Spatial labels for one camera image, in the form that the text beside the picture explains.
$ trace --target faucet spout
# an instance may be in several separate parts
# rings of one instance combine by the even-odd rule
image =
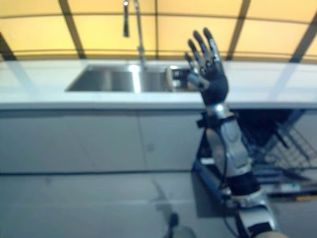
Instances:
[[[144,56],[144,47],[143,47],[143,37],[142,37],[142,26],[141,26],[141,15],[140,15],[140,5],[138,0],[133,0],[133,5],[136,11],[137,16],[137,24],[138,24],[138,36],[139,36],[139,59],[141,61],[142,69],[145,69],[145,56]],[[129,6],[129,0],[123,1],[123,36],[129,37],[129,23],[128,23],[128,6]]]
[[[129,1],[124,0],[123,1],[123,36],[129,37]]]

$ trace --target sink basin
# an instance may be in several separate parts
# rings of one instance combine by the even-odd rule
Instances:
[[[167,90],[166,67],[137,65],[90,65],[71,83],[67,91],[163,92]]]
[[[67,87],[74,92],[187,92],[196,91],[187,82],[189,69],[176,66],[89,65]]]

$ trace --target robotic arm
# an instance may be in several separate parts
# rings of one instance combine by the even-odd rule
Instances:
[[[195,85],[203,98],[208,115],[206,136],[219,171],[231,190],[232,199],[238,204],[236,225],[241,238],[285,238],[269,205],[266,195],[252,172],[252,159],[241,141],[241,130],[235,114],[224,103],[229,91],[219,51],[207,28],[204,35],[209,49],[197,31],[203,57],[192,40],[188,41],[196,64],[186,53],[190,66],[188,81]]]

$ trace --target black glove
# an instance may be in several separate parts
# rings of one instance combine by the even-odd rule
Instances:
[[[203,58],[199,55],[193,41],[188,40],[188,45],[198,64],[198,68],[196,68],[192,58],[187,53],[185,54],[185,59],[191,68],[188,81],[198,87],[206,106],[222,103],[228,94],[229,86],[215,41],[207,28],[204,28],[204,35],[207,38],[210,50],[197,31],[194,31],[193,35],[202,49]]]

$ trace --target yellow wall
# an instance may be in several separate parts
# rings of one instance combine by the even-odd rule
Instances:
[[[84,53],[89,58],[135,58],[136,19],[122,35],[123,0],[68,0]],[[130,1],[130,12],[134,13]],[[146,56],[177,59],[192,31],[208,27],[226,56],[242,0],[139,0]],[[252,0],[234,59],[287,60],[317,10],[317,0]],[[1,32],[18,59],[76,58],[58,0],[0,0]],[[305,59],[317,60],[317,39]]]

